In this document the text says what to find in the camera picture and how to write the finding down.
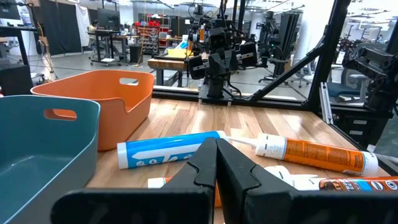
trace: white nozzle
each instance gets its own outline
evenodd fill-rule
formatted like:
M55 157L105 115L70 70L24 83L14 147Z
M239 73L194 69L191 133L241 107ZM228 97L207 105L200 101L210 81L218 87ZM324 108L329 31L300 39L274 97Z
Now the white nozzle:
M253 146L257 146L257 139L251 139L251 138L235 138L235 137L227 137L231 141L236 141L240 142L243 144L250 144Z

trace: teal bin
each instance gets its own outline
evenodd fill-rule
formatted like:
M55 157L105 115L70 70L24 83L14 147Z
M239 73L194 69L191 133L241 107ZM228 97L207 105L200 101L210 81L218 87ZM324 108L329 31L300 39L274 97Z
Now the teal bin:
M53 109L76 118L59 119ZM50 223L55 201L95 172L99 116L90 100L0 98L0 223Z

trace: bin handle hole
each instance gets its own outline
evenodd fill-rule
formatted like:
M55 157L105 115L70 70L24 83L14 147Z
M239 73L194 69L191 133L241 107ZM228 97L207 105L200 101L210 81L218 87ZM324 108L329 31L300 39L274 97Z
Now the bin handle hole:
M122 85L138 86L138 80L135 78L120 78L119 82Z
M61 121L76 121L77 115L73 110L45 109L44 117Z

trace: plastic storage bin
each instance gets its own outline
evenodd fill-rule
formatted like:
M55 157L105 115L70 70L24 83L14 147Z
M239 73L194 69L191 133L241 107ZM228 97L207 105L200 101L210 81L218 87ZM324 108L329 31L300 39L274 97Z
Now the plastic storage bin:
M54 108L76 120L59 120ZM99 116L94 101L0 98L0 223L50 223L55 201L95 172Z
M137 80L121 84L123 78ZM153 74L121 70L96 70L52 83L36 86L36 95L67 96L95 100L101 105L98 150L116 148L124 142L149 114L154 85ZM65 111L60 116L73 117Z

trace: orange bin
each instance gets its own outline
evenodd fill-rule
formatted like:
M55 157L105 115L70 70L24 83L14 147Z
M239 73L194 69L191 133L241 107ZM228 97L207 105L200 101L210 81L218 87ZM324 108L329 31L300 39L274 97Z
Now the orange bin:
M121 84L121 81L137 81ZM35 95L94 100L101 105L98 150L124 142L149 114L154 76L147 72L95 70L31 89ZM54 110L54 116L75 119L75 114Z

